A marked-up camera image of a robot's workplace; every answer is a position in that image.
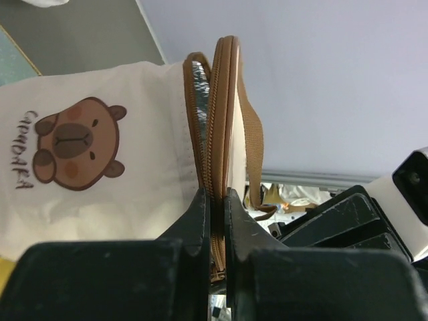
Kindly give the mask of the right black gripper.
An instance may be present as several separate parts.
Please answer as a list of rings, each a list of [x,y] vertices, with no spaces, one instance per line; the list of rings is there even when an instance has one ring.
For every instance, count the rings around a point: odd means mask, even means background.
[[[415,260],[378,202],[355,185],[309,208],[290,223],[272,223],[270,234],[288,247],[381,249]]]

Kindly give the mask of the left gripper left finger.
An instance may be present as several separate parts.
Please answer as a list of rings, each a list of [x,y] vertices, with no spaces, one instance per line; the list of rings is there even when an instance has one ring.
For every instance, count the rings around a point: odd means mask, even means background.
[[[157,239],[33,245],[1,294],[1,319],[207,320],[209,235],[200,189]]]

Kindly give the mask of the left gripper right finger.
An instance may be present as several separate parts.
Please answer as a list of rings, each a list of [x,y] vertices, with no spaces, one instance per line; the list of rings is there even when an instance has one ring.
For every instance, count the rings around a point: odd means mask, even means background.
[[[224,200],[227,305],[234,320],[426,320],[427,292],[401,256],[289,248]]]

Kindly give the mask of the cream capybara laundry bag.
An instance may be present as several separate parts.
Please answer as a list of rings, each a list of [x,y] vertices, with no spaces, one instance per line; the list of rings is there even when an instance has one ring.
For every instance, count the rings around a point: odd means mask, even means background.
[[[211,279],[225,278],[228,189],[261,211],[263,128],[237,37],[175,64],[137,62],[1,87],[1,256],[48,241],[155,239],[205,188]]]

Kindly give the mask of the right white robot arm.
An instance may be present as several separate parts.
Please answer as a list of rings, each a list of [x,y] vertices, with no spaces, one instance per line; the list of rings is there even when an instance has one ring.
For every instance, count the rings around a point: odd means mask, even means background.
[[[427,257],[427,149],[413,151],[390,176],[355,185],[285,224],[273,237],[288,247],[392,250]]]

